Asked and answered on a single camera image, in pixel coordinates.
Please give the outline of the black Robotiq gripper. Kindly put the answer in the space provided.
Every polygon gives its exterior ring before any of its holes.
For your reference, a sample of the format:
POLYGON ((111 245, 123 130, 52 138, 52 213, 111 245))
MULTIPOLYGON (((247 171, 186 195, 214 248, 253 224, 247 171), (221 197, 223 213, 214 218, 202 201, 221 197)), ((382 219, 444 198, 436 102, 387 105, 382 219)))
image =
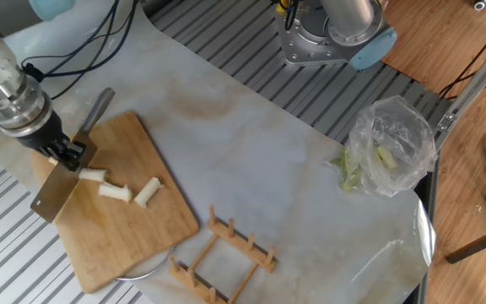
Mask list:
POLYGON ((62 130, 61 118, 55 112, 39 130, 30 135, 17 137, 17 140, 25 147, 63 163, 70 171, 78 169, 86 150, 86 144, 83 142, 69 140, 62 130))

